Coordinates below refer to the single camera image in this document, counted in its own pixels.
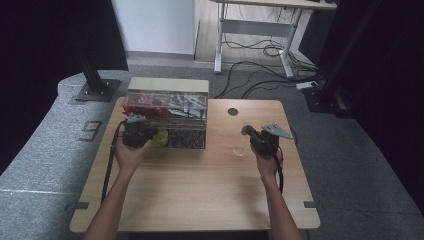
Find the clear plastic box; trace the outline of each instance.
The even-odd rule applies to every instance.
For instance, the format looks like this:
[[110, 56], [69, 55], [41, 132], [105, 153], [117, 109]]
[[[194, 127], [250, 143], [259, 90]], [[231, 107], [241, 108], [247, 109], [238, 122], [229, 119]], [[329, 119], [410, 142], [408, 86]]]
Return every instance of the clear plastic box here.
[[[123, 105], [124, 113], [142, 115], [147, 120], [147, 127], [162, 129], [161, 137], [168, 138], [166, 144], [161, 139], [160, 143], [154, 145], [206, 148], [208, 88], [205, 84], [208, 87], [208, 81], [156, 78], [133, 78], [132, 83], [133, 81], [137, 81], [137, 87], [131, 88], [134, 84], [130, 84], [127, 100]], [[174, 86], [176, 91], [166, 84], [170, 81], [173, 85], [178, 83]]]

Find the desk leg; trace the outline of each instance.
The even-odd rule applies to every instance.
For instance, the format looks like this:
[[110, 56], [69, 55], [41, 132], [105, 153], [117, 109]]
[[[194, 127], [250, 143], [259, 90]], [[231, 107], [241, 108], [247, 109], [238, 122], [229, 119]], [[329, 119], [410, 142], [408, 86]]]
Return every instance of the desk leg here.
[[281, 59], [281, 62], [283, 63], [284, 71], [286, 71], [287, 78], [293, 78], [294, 77], [293, 71], [290, 67], [290, 63], [289, 63], [287, 55], [290, 51], [290, 46], [293, 42], [294, 34], [296, 33], [296, 29], [297, 29], [297, 26], [299, 24], [300, 16], [302, 15], [302, 10], [303, 9], [301, 9], [301, 8], [296, 9], [296, 14], [295, 14], [295, 18], [294, 18], [295, 20], [294, 20], [292, 27], [290, 29], [289, 36], [287, 37], [287, 44], [284, 47], [284, 50], [279, 51], [280, 59]]
[[218, 46], [215, 51], [215, 74], [221, 74], [221, 63], [222, 63], [222, 24], [224, 23], [225, 17], [225, 3], [221, 3], [221, 13], [218, 25]]

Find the wrist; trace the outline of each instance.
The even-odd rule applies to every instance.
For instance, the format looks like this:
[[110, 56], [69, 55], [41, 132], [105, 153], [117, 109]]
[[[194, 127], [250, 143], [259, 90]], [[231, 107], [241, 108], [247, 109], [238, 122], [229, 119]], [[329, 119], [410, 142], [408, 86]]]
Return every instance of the wrist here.
[[130, 180], [134, 174], [134, 171], [131, 169], [120, 169], [118, 177], [122, 179]]
[[275, 175], [268, 175], [268, 176], [261, 176], [262, 183], [264, 184], [265, 188], [270, 187], [277, 187], [277, 180], [275, 178]]

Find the floor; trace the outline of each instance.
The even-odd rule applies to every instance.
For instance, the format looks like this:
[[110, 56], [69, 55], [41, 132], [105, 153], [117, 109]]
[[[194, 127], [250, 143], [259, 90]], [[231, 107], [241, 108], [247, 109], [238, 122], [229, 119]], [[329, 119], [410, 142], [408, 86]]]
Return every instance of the floor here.
[[[226, 18], [238, 19], [247, 21], [260, 22], [279, 22], [290, 23], [294, 9], [292, 8], [277, 8], [266, 6], [250, 6], [228, 4], [226, 9]], [[299, 57], [304, 56], [298, 51], [300, 40], [302, 39], [308, 20], [312, 14], [312, 10], [304, 10], [299, 20], [299, 26], [293, 39], [290, 51], [297, 54]], [[198, 62], [214, 62], [215, 49], [218, 42], [218, 4], [212, 1], [200, 1], [200, 23], [198, 40], [196, 47], [195, 60]], [[278, 57], [269, 57], [264, 55], [262, 49], [246, 49], [246, 48], [231, 48], [239, 47], [238, 44], [248, 46], [256, 44], [260, 41], [265, 41], [254, 47], [263, 48], [270, 44], [271, 37], [267, 36], [250, 36], [239, 34], [225, 34], [223, 41], [234, 42], [223, 44], [223, 63], [235, 63], [239, 61], [253, 61], [263, 65], [280, 66], [281, 61]], [[273, 41], [285, 45], [286, 39], [273, 37]]]

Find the human hand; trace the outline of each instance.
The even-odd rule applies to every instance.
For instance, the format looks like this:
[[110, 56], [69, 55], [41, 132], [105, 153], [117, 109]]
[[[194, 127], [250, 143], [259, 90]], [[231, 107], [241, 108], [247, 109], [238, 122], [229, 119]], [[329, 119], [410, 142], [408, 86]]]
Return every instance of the human hand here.
[[[264, 182], [264, 184], [269, 182], [276, 183], [275, 174], [277, 173], [277, 165], [275, 164], [275, 160], [272, 156], [263, 156], [257, 153], [252, 144], [250, 144], [250, 148], [256, 155], [256, 162], [259, 173], [261, 174], [262, 182]], [[277, 151], [277, 158], [281, 163], [283, 159], [283, 153], [281, 151]]]
[[122, 137], [118, 137], [115, 157], [118, 161], [119, 172], [132, 175], [140, 165], [146, 151], [150, 148], [150, 142], [148, 140], [141, 148], [131, 148], [122, 142]]

